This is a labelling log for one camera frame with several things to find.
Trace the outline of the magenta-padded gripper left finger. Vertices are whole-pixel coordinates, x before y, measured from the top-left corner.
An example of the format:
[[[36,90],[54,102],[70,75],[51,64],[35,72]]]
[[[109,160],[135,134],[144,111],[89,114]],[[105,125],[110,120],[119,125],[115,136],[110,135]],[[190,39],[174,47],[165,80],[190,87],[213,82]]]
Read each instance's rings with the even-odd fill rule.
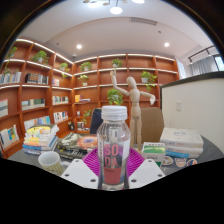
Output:
[[[84,188],[97,189],[99,185],[100,163],[94,149],[82,159],[74,159],[61,175],[74,184]]]

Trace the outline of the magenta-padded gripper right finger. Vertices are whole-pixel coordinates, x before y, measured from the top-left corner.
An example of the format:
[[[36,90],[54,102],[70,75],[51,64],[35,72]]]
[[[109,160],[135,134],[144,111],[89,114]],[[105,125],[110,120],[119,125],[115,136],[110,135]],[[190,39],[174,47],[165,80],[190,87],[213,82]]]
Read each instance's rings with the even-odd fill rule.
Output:
[[[135,149],[130,149],[127,158],[129,189],[141,188],[164,176],[165,174],[153,159],[144,159]]]

